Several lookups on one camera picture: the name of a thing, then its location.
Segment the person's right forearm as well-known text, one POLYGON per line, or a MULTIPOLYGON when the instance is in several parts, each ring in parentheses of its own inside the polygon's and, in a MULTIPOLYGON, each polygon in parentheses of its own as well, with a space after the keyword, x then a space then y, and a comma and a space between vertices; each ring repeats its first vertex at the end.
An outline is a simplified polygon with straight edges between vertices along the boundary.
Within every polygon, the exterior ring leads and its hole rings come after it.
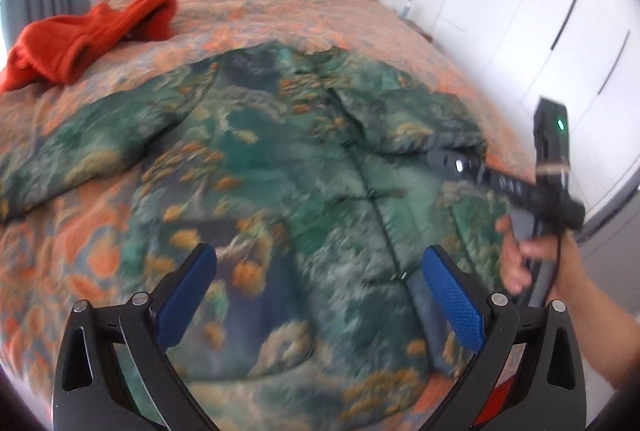
POLYGON ((568 307, 587 363, 620 389, 639 367, 639 321, 597 286, 579 255, 560 258, 551 298, 568 307))

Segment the person's right hand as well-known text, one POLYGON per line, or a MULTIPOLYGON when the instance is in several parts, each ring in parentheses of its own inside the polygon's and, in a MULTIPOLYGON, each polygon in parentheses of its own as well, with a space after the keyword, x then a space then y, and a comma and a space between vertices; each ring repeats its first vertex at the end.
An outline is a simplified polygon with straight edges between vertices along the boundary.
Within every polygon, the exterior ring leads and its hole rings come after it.
POLYGON ((567 302, 586 282, 582 258, 571 233, 562 238, 550 235, 534 239, 516 240, 511 217, 503 215, 496 222, 496 231, 503 235, 500 251, 500 279, 511 295, 520 295, 533 284, 533 275, 525 265, 526 259, 539 263, 559 262, 558 273, 550 289, 552 299, 567 302))

